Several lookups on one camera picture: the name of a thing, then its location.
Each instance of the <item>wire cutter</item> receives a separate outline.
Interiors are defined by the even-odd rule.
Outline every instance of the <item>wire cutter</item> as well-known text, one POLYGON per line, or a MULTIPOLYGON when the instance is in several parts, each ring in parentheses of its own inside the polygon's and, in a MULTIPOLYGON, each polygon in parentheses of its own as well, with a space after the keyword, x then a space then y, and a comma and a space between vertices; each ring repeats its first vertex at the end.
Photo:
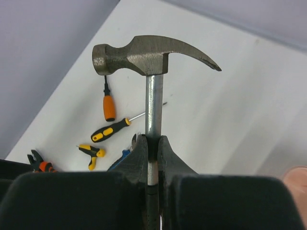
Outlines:
POLYGON ((55 173, 57 172, 50 162, 44 161, 44 159, 39 155, 36 150, 31 150, 32 155, 28 154, 28 159, 30 164, 32 165, 34 172, 48 172, 55 173))

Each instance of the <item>hammer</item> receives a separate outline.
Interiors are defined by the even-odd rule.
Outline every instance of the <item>hammer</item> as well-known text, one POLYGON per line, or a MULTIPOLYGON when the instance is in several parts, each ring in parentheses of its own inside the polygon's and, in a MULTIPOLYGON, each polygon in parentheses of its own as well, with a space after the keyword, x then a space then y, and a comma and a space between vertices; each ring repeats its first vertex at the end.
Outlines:
POLYGON ((110 75, 128 68, 146 76, 145 135, 148 142, 147 224, 148 229, 160 229, 158 194, 158 143, 161 136, 163 74, 168 72, 168 54, 181 53, 195 58, 216 71, 221 68, 197 48, 163 36, 141 35, 120 48, 108 44, 96 45, 92 59, 99 75, 110 75))

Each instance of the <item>yellow and black tool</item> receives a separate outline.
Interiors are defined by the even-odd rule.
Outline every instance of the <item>yellow and black tool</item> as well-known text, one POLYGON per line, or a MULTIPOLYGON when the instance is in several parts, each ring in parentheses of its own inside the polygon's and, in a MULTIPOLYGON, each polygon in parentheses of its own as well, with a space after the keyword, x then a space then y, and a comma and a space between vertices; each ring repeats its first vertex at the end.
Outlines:
POLYGON ((79 145, 79 150, 91 156, 91 161, 88 164, 88 169, 93 170, 96 166, 97 157, 104 157, 106 151, 104 149, 98 149, 90 145, 79 145))
POLYGON ((105 96, 104 96, 104 115, 106 121, 115 121, 116 110, 112 96, 110 95, 109 85, 105 75, 105 96))
POLYGON ((109 126, 106 126, 106 127, 103 127, 99 130, 97 130, 96 132, 94 132, 92 135, 91 135, 91 140, 92 142, 94 143, 97 143, 97 142, 101 142, 101 141, 104 141, 108 138, 110 138, 113 134, 117 133, 118 131, 120 131, 122 128, 124 127, 127 127, 129 125, 131 125, 131 121, 139 118, 140 116, 143 116, 145 115, 145 112, 133 117, 133 118, 124 118, 122 119, 120 122, 116 122, 116 123, 113 123, 109 126))

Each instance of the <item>stubby screwdriver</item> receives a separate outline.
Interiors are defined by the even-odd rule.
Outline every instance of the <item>stubby screwdriver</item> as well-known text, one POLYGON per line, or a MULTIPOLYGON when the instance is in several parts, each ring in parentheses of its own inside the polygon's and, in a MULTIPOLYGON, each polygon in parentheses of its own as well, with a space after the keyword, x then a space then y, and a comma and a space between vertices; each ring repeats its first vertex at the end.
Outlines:
POLYGON ((110 138, 113 134, 117 133, 118 131, 120 131, 122 128, 124 127, 127 127, 129 125, 131 125, 131 121, 141 117, 145 115, 145 112, 137 115, 137 116, 134 116, 133 118, 124 118, 122 119, 120 122, 116 122, 116 123, 113 123, 109 126, 106 126, 106 127, 103 127, 99 130, 97 130, 96 132, 94 132, 92 135, 91 135, 91 140, 92 142, 94 143, 97 143, 97 142, 101 142, 101 141, 104 141, 108 138, 110 138))

